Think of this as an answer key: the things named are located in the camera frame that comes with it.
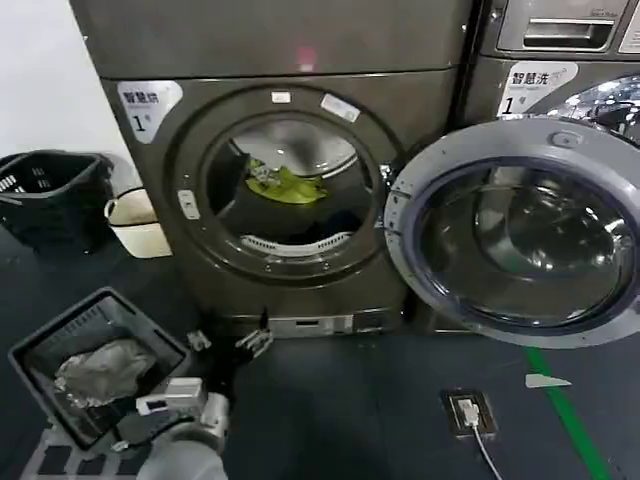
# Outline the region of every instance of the door handle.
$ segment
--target door handle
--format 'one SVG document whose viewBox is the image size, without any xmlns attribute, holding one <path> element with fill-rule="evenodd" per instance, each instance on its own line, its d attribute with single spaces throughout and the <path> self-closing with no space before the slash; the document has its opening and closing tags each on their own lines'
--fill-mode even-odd
<svg viewBox="0 0 640 480">
<path fill-rule="evenodd" d="M 528 48 L 600 50 L 613 31 L 613 20 L 532 18 L 524 35 Z"/>
</svg>

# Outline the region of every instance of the gray basket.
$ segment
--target gray basket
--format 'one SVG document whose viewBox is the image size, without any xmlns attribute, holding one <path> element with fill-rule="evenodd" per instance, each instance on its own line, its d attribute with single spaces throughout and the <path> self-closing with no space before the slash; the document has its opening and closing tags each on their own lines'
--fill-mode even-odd
<svg viewBox="0 0 640 480">
<path fill-rule="evenodd" d="M 135 396 L 80 409 L 55 389 L 55 373 L 70 356 L 133 338 L 156 358 L 138 382 Z M 110 288 L 98 290 L 16 345 L 9 358 L 47 416 L 85 456 L 109 450 L 119 440 L 135 444 L 177 421 L 179 414 L 137 415 L 135 398 L 146 395 L 190 364 L 189 352 L 140 310 Z"/>
</svg>

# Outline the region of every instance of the green floor line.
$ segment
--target green floor line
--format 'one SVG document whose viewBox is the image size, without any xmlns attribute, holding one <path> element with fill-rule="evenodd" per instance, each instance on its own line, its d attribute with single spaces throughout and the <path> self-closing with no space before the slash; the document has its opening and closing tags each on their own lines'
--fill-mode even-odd
<svg viewBox="0 0 640 480">
<path fill-rule="evenodd" d="M 529 364 L 535 373 L 552 376 L 549 365 L 538 349 L 526 347 L 525 351 L 527 353 Z M 600 453 L 591 442 L 586 429 L 582 425 L 582 422 L 580 422 L 576 413 L 573 411 L 569 400 L 564 392 L 562 392 L 561 388 L 562 387 L 546 387 L 545 391 L 547 392 L 549 399 L 551 399 L 553 408 L 555 409 L 558 417 L 560 417 L 564 428 L 569 434 L 569 438 L 571 438 L 574 448 L 582 458 L 582 462 L 587 467 L 587 470 L 589 470 L 593 480 L 610 480 L 611 476 L 607 471 L 606 463 L 602 460 Z"/>
</svg>

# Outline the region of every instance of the white cable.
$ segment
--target white cable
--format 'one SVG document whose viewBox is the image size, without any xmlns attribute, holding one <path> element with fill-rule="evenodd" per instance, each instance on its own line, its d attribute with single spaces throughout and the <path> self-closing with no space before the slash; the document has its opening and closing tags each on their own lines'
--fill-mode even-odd
<svg viewBox="0 0 640 480">
<path fill-rule="evenodd" d="M 498 472 L 498 469 L 493 464 L 493 460 L 491 460 L 491 457 L 489 456 L 489 452 L 487 452 L 487 449 L 484 446 L 482 437 L 478 432 L 478 426 L 471 425 L 471 429 L 473 430 L 473 436 L 476 437 L 476 441 L 478 442 L 478 447 L 480 447 L 480 452 L 482 452 L 482 456 L 484 457 L 485 462 L 487 462 L 487 465 L 489 465 L 489 468 L 493 472 L 493 476 L 496 477 L 496 480 L 502 480 L 502 477 L 500 476 L 500 472 Z"/>
<path fill-rule="evenodd" d="M 498 469 L 493 464 L 493 460 L 491 460 L 489 452 L 487 452 L 487 449 L 482 442 L 480 432 L 478 432 L 478 425 L 480 425 L 480 407 L 473 403 L 469 398 L 458 400 L 458 406 L 462 411 L 464 424 L 467 427 L 471 427 L 471 430 L 473 430 L 473 436 L 476 437 L 476 442 L 478 442 L 480 452 L 482 452 L 482 456 L 484 457 L 485 462 L 487 462 L 487 465 L 489 465 L 493 476 L 496 477 L 496 480 L 502 480 L 500 472 L 498 472 Z"/>
</svg>

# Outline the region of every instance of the silver trim ring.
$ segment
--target silver trim ring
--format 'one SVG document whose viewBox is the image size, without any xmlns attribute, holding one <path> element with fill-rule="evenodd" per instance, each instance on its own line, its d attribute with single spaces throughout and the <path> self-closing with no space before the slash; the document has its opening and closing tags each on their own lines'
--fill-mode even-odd
<svg viewBox="0 0 640 480">
<path fill-rule="evenodd" d="M 498 157 L 533 157 L 557 164 L 609 192 L 640 224 L 640 150 L 589 125 L 560 119 L 528 118 L 476 125 L 445 136 L 419 153 L 398 176 L 387 199 L 385 237 L 391 258 L 402 277 L 427 304 L 483 335 L 518 345 L 542 348 L 577 348 L 608 343 L 640 330 L 636 300 L 621 314 L 591 329 L 564 335 L 513 333 L 480 323 L 457 310 L 454 303 L 426 279 L 408 257 L 414 225 L 410 215 L 421 208 L 434 180 L 455 169 Z"/>
</svg>

